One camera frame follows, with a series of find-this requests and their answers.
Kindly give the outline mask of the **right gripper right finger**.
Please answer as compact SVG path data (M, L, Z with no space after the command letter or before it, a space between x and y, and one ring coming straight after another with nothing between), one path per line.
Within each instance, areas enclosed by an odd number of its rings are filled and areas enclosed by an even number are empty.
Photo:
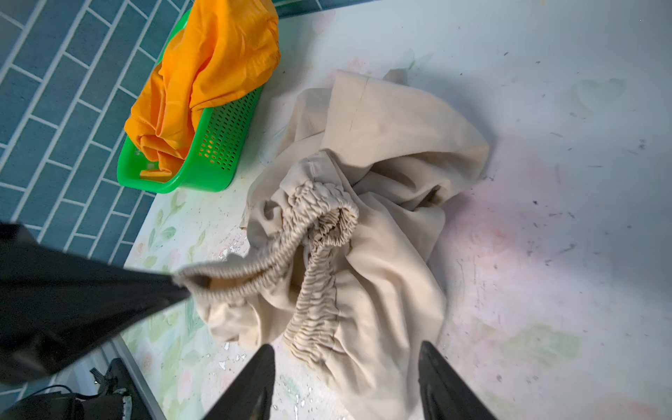
M420 348L418 369L425 419L495 420L493 413L429 341L424 341Z

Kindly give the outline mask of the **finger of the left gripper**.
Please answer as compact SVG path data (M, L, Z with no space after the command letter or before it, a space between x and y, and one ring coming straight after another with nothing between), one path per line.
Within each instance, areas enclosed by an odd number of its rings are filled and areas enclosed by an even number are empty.
M189 298L170 276L51 250L1 226L1 383L61 372L134 324Z

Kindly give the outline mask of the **green plastic basket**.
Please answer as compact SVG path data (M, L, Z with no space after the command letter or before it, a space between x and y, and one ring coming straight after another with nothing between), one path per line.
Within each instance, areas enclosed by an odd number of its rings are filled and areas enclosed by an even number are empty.
M178 21L169 42L187 26L191 9ZM167 194L179 187L208 192L224 190L236 173L263 86L239 100L204 110L185 163L166 182L141 178L141 171L155 169L157 164L149 161L127 135L117 164L118 182L155 194Z

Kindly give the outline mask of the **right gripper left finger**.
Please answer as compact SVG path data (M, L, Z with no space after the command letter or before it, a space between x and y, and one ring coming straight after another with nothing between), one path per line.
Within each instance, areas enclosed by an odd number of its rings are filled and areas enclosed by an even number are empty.
M269 420L275 376L274 348L264 344L203 419Z

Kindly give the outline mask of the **orange shorts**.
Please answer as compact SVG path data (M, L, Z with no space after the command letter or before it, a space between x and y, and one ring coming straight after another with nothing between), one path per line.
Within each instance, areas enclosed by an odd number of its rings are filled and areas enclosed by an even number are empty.
M166 182L182 168L204 110L266 83L281 60L271 1L197 1L131 108L125 131Z

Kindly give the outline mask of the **beige shorts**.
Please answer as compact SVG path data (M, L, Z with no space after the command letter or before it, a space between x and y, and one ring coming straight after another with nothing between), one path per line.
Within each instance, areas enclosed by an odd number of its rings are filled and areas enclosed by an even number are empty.
M489 154L460 112L406 76L339 72L304 91L248 192L248 254L174 278L215 339L282 339L357 419L406 419L418 404L420 348L446 317L428 265L443 206Z

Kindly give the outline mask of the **aluminium side rail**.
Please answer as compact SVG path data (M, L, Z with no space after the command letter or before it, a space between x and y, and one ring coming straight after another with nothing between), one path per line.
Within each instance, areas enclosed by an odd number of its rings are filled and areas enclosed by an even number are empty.
M147 381L145 380L140 367L134 359L131 351L126 346L124 340L120 335L115 336L111 341L111 346L114 348L117 356L124 362L126 369L133 380L138 395L140 396L145 408L149 412L149 416L154 420L166 420L166 416L162 411L157 399L154 397Z

